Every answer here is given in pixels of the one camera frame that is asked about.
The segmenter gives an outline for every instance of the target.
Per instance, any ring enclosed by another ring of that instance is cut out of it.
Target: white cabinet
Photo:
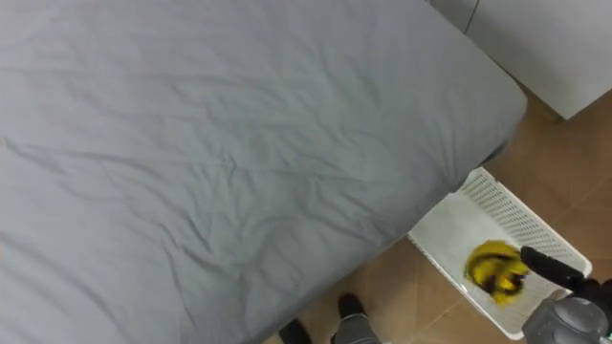
[[[427,0],[427,2],[455,28],[465,32],[478,0]]]
[[[565,118],[612,88],[612,0],[480,0],[467,35]]]

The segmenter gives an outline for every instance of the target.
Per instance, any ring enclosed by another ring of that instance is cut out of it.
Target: black shoe
[[[355,314],[363,314],[365,315],[365,309],[361,304],[360,299],[352,293],[345,293],[343,296],[338,299],[338,312],[340,313],[340,318],[344,319],[347,316],[355,315]]]
[[[278,332],[284,344],[312,344],[313,341],[299,320],[294,319]]]

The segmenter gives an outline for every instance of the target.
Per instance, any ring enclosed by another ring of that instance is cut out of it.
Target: wooden floor
[[[514,142],[487,166],[494,176],[584,253],[594,275],[612,278],[612,93],[569,121],[535,97]],[[407,240],[344,278],[299,317],[315,343],[329,343],[336,299],[363,301],[383,341],[510,343]],[[267,344],[280,343],[277,337]]]

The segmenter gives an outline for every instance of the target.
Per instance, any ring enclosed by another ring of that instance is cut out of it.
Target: yellow object
[[[489,240],[477,247],[465,269],[466,277],[502,307],[523,291],[523,279],[528,273],[520,252],[501,240]]]

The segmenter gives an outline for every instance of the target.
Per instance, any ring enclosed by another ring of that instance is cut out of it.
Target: bed
[[[525,104],[421,0],[0,0],[0,342],[260,343]]]

